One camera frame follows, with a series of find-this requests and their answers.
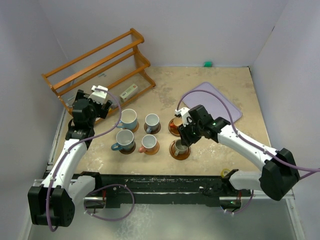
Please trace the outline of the teal patterned mug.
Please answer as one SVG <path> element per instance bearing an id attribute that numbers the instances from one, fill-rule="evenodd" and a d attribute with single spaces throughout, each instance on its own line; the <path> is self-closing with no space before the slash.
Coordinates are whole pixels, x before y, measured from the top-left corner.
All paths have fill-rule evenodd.
<path id="1" fill-rule="evenodd" d="M 135 142 L 134 134 L 129 129 L 120 130 L 116 134 L 115 139 L 116 143 L 111 146 L 111 149 L 113 151 L 120 151 L 122 149 L 129 150 Z"/>

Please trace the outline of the ringed brown coaster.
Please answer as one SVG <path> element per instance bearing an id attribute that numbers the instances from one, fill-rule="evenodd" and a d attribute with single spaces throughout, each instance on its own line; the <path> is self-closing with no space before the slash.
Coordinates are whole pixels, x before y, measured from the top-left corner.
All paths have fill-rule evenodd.
<path id="1" fill-rule="evenodd" d="M 175 124 L 175 118 L 171 119 L 170 122 L 168 123 L 168 130 L 172 135 L 176 137 L 180 136 L 178 131 L 178 126 Z"/>
<path id="2" fill-rule="evenodd" d="M 179 161 L 186 160 L 186 159 L 190 156 L 190 154 L 191 154 L 191 148 L 188 147 L 188 150 L 186 151 L 186 153 L 180 154 L 180 155 L 178 155 L 178 156 L 175 156 L 174 153 L 173 153 L 175 141 L 176 141 L 176 140 L 174 140 L 174 141 L 170 144 L 170 146 L 169 146 L 169 153 L 170 153 L 170 155 L 171 155 L 174 159 L 179 160 Z"/>

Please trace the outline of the light wooden coaster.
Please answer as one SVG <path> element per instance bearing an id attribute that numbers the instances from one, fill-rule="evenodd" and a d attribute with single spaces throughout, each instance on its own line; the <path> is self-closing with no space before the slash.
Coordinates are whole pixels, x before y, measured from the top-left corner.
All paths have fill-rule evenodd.
<path id="1" fill-rule="evenodd" d="M 135 126 L 135 128 L 134 129 L 131 129 L 131 131 L 133 132 L 133 133 L 135 133 L 138 129 L 139 129 L 139 123 L 137 123 L 136 124 L 136 126 Z"/>
<path id="2" fill-rule="evenodd" d="M 153 148 L 147 148 L 143 153 L 146 155 L 155 155 L 160 150 L 160 144 L 157 141 Z"/>

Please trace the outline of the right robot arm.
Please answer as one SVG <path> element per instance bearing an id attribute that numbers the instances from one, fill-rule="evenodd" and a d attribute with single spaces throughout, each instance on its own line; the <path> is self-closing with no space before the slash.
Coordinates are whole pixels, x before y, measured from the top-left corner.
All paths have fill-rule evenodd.
<path id="1" fill-rule="evenodd" d="M 262 191 L 279 201 L 300 180 L 289 150 L 277 150 L 254 140 L 230 121 L 222 117 L 214 119 L 203 105 L 177 109 L 174 115 L 182 120 L 178 132 L 184 146 L 190 147 L 204 137 L 231 148 L 258 168 L 257 172 L 234 169 L 228 173 L 222 183 L 226 195 L 233 196 L 239 190 Z"/>

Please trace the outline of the small grey green cup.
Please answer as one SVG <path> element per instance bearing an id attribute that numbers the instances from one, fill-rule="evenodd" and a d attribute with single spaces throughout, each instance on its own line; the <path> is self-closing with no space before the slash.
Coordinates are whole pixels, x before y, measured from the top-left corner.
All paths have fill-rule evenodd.
<path id="1" fill-rule="evenodd" d="M 186 145 L 182 144 L 182 140 L 178 139 L 175 141 L 173 145 L 173 153 L 175 156 L 182 155 L 186 153 L 188 150 L 188 147 Z"/>

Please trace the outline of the orange cup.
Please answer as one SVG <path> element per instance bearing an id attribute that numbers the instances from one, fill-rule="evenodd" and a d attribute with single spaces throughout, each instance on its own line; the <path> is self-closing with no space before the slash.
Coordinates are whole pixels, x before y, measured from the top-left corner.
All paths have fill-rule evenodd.
<path id="1" fill-rule="evenodd" d="M 183 123 L 182 119 L 180 117 L 174 117 L 170 123 L 169 123 L 169 127 L 172 130 L 177 130 L 178 127 Z"/>

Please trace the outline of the dark walnut coaster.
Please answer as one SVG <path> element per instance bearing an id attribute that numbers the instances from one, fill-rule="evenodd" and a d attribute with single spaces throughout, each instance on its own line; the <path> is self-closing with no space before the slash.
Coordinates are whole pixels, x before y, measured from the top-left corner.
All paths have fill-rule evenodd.
<path id="1" fill-rule="evenodd" d="M 161 124 L 160 123 L 157 125 L 157 128 L 154 129 L 154 130 L 151 130 L 151 128 L 147 125 L 146 122 L 144 123 L 143 127 L 144 127 L 145 132 L 147 134 L 150 134 L 150 135 L 157 134 L 161 130 Z"/>
<path id="2" fill-rule="evenodd" d="M 136 149 L 136 143 L 133 143 L 133 146 L 130 149 L 121 149 L 119 152 L 124 154 L 124 155 L 128 155 L 134 152 L 134 150 Z"/>

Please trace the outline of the large light blue mug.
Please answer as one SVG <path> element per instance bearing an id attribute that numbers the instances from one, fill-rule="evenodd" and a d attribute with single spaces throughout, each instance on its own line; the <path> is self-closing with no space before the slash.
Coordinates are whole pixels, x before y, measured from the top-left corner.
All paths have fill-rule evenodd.
<path id="1" fill-rule="evenodd" d="M 133 109 L 124 109 L 121 112 L 120 122 L 116 125 L 117 128 L 134 130 L 138 125 L 137 113 Z"/>

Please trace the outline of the pink mug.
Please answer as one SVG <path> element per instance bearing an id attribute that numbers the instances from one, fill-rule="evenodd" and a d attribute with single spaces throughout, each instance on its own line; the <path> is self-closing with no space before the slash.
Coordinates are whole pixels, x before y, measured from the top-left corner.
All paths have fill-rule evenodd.
<path id="1" fill-rule="evenodd" d="M 141 147 L 138 152 L 143 153 L 146 149 L 152 149 L 157 143 L 157 139 L 154 135 L 147 134 L 141 140 Z"/>

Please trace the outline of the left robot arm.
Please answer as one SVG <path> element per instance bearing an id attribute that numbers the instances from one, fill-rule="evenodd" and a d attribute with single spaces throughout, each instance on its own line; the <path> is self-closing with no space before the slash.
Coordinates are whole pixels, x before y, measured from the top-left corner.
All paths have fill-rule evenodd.
<path id="1" fill-rule="evenodd" d="M 107 99 L 108 88 L 93 86 L 91 91 L 77 91 L 61 154 L 40 185 L 32 186 L 27 193 L 32 223 L 48 226 L 52 232 L 68 227 L 73 220 L 76 195 L 69 192 L 72 177 L 95 138 L 96 119 L 105 119 L 113 104 Z"/>

